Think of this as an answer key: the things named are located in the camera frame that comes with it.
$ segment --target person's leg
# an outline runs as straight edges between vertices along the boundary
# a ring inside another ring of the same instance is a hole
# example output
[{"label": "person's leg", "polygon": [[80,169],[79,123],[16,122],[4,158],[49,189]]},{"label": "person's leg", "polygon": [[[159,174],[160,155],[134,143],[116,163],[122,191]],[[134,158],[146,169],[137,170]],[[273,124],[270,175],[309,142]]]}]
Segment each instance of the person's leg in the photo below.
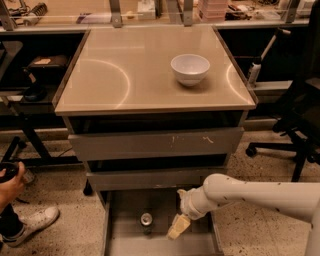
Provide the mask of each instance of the person's leg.
[{"label": "person's leg", "polygon": [[9,204],[0,214],[0,234],[5,237],[17,235],[23,229],[23,223]]},{"label": "person's leg", "polygon": [[22,221],[14,213],[11,205],[8,209],[6,208],[7,216],[3,216],[4,212],[1,213],[0,234],[3,242],[10,247],[20,245],[32,233],[47,228],[59,217],[59,209],[57,207],[41,210]]}]

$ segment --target cabinet top surface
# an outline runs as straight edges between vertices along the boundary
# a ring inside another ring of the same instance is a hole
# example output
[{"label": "cabinet top surface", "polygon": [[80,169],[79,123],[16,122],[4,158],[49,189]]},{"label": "cabinet top surface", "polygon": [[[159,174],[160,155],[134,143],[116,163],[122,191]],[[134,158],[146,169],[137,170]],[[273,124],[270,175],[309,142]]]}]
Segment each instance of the cabinet top surface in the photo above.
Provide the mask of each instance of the cabinet top surface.
[{"label": "cabinet top surface", "polygon": [[[198,54],[210,70],[198,85],[176,81],[171,60]],[[255,107],[211,26],[92,29],[56,107],[59,115]]]}]

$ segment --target jeans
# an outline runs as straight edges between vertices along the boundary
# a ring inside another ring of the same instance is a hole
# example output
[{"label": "jeans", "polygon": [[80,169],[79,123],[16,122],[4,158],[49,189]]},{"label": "jeans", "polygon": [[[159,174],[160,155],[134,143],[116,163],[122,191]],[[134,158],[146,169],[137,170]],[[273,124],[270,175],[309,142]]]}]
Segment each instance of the jeans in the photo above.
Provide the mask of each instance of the jeans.
[{"label": "jeans", "polygon": [[9,204],[0,214],[0,234],[5,237],[15,236],[23,228],[23,223]]}]

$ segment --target person's hand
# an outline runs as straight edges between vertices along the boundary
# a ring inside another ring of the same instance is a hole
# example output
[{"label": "person's hand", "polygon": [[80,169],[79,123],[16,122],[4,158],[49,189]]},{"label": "person's hand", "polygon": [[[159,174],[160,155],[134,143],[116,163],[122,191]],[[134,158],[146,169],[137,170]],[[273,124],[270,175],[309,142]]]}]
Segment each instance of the person's hand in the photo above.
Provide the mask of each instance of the person's hand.
[{"label": "person's hand", "polygon": [[[24,189],[23,175],[26,168],[22,162],[19,162],[19,172],[11,180],[0,183],[0,213],[2,210],[16,199]],[[0,171],[0,177],[5,175],[5,169]]]}]

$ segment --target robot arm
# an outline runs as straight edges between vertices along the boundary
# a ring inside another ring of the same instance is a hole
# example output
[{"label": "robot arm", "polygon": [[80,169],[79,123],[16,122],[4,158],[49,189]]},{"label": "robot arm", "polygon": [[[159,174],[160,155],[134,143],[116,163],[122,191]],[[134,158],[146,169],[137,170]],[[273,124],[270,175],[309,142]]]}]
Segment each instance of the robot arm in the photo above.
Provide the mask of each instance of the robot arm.
[{"label": "robot arm", "polygon": [[213,174],[207,177],[203,186],[189,191],[179,190],[178,193],[182,215],[175,218],[169,229],[168,237],[171,239],[183,232],[182,222],[199,219],[229,203],[245,201],[312,223],[305,255],[319,255],[319,183],[245,182],[226,175]]}]

